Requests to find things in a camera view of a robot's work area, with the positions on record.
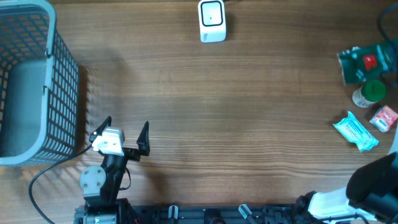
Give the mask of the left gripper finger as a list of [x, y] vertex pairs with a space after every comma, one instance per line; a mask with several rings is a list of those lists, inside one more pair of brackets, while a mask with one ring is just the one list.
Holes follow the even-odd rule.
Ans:
[[89, 140], [95, 140], [98, 136], [101, 136], [103, 131], [108, 127], [111, 126], [111, 116], [108, 116], [101, 125], [99, 125], [89, 137]]
[[138, 150], [142, 156], [148, 156], [150, 154], [150, 142], [149, 142], [149, 122], [146, 121], [141, 133], [136, 141]]

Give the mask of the small red white box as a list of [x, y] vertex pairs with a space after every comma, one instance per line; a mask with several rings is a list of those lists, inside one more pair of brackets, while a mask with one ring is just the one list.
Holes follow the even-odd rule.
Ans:
[[380, 130], [380, 132], [388, 132], [391, 126], [397, 120], [397, 113], [389, 106], [385, 105], [380, 108], [376, 114], [370, 119], [370, 123]]

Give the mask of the green 3M glove package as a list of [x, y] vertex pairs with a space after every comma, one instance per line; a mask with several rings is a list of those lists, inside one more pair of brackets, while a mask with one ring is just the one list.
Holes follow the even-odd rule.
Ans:
[[344, 85], [365, 83], [397, 71], [397, 49], [388, 43], [356, 46], [337, 57]]

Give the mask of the green lid jar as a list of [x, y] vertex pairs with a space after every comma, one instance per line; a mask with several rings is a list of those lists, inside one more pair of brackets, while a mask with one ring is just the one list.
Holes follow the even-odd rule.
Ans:
[[370, 80], [354, 91], [353, 103], [360, 108], [369, 108], [386, 97], [387, 88], [382, 81]]

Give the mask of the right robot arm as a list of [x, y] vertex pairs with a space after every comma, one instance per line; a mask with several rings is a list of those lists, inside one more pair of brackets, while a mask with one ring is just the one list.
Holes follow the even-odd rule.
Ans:
[[310, 192], [297, 199], [295, 223], [397, 223], [397, 134], [388, 155], [359, 168], [345, 188]]

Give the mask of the teal tissue pack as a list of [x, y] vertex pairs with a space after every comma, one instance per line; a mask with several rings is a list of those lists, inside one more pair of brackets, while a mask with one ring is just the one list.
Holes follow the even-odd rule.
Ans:
[[348, 111], [347, 117], [333, 124], [335, 129], [350, 143], [355, 144], [360, 152], [370, 151], [379, 141]]

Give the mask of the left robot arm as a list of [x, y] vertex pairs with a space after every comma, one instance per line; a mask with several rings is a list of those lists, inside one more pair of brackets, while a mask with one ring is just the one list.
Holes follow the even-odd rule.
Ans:
[[90, 223], [140, 223], [137, 212], [126, 198], [118, 193], [129, 187], [121, 187], [127, 163], [139, 162], [141, 156], [150, 154], [149, 123], [145, 122], [136, 141], [138, 148], [124, 147], [124, 131], [112, 127], [111, 117], [96, 128], [89, 138], [94, 151], [103, 156], [99, 166], [87, 167], [80, 176], [85, 204], [75, 210], [74, 222]]

